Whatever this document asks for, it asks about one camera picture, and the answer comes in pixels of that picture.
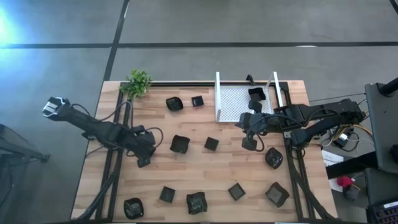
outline black metal table frame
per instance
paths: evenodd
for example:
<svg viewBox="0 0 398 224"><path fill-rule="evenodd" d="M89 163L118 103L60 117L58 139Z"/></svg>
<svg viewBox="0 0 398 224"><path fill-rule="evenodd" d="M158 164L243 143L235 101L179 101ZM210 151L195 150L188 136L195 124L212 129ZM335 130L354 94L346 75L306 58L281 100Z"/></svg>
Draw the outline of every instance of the black metal table frame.
<svg viewBox="0 0 398 224"><path fill-rule="evenodd" d="M267 82L256 82L256 85L261 84L265 85ZM166 86L166 87L176 87L176 86L185 86L185 87L195 87L195 86L214 86L215 82L154 82L152 84L153 87L159 87L159 86ZM220 82L220 85L250 85L249 81L242 81L242 82ZM276 85L274 82L270 83L271 87L274 87L276 89ZM287 82L279 82L280 89L284 92L285 95L285 100L287 105L291 105L291 99L290 99L290 93L289 93L289 86ZM278 95L275 94L277 104L279 104L279 99ZM119 91L118 94L118 99L116 102L116 108L123 102L124 95L121 91ZM119 122L120 119L120 109L117 110L114 114L114 119L113 121ZM130 108L126 106L125 112L124 112L124 118L123 118L123 125L128 124L128 119L129 119L129 114L130 114ZM293 156L292 156L292 147L289 146L288 142L289 139L287 136L283 135L284 142L285 142L285 150L286 150L286 159L289 167L289 175L290 175L290 181L292 184L292 191L293 191L293 198L294 198L294 204L295 204L295 210L297 213L297 220L298 222L304 222L304 223L355 223L355 222L343 222L340 220L322 220L322 219L316 219L315 217L315 211L314 211L314 206L313 202L317 203L317 205L320 205L320 203L317 201L314 195L312 195L309 184L308 184L308 178L307 178L307 172L305 170L305 164L304 164L304 159L302 154L297 153L297 160L298 160L298 167L299 167L299 176L297 177L298 174L294 161L293 161ZM104 164L104 171L103 171L103 177L101 181L101 190L104 192L107 192L110 186L112 186L111 189L111 195L110 195L110 200L109 200L109 207L108 207L108 214L105 217L103 217L103 205L104 205L104 196L103 194L101 197L97 195L97 197L94 199L92 205L95 205L95 218L91 220L70 220L69 222L65 223L112 223L113 222L113 213L114 213L114 207L116 203L116 197L117 197L117 192L118 192L118 184L119 184L119 176L120 176L120 171L121 171L121 163L122 163L122 158L123 158L123 149L118 149L117 150L117 156L116 156L116 161L114 165L114 169L112 173L111 171L111 161L113 157L114 150L108 150L107 155L106 155L106 160ZM302 190L304 191L304 196L306 200L306 206L307 206L307 211L308 211L308 218L305 218L303 216L303 209L302 209L302 204L300 201L300 194L299 194L299 188L298 185L301 186Z"/></svg>

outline green plant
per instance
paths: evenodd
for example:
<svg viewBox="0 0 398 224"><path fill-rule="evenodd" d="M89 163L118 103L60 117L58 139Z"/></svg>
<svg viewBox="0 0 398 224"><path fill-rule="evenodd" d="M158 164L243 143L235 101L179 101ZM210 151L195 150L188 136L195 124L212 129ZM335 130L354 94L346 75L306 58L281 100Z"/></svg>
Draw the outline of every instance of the green plant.
<svg viewBox="0 0 398 224"><path fill-rule="evenodd" d="M129 100L134 97L141 98L146 90L152 85L152 79L147 76L147 72L140 70L131 71L130 76L126 75L127 83L120 86L120 90L127 95Z"/></svg>

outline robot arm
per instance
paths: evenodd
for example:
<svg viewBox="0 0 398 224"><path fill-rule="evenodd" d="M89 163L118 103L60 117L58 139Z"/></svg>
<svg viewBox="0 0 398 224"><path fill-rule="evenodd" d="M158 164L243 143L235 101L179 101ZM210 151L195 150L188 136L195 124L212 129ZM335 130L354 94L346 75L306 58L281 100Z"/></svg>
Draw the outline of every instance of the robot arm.
<svg viewBox="0 0 398 224"><path fill-rule="evenodd" d="M108 149L126 149L138 158L138 167L150 164L150 157L155 152L155 138L143 126L130 129L119 123L97 120L73 108L64 98L51 97L43 109L43 116L53 121L66 121L85 132L83 137L94 136Z"/></svg>
<svg viewBox="0 0 398 224"><path fill-rule="evenodd" d="M283 133L290 131L292 145L302 147L310 142L312 137L321 134L332 127L342 124L359 124L366 117L358 104L350 99L324 105L290 105L274 110L274 114L243 113L239 123L235 124L246 133L242 147L255 150L257 143L253 139L255 134L265 136L267 133ZM302 129L312 120L322 119L320 122Z"/></svg>

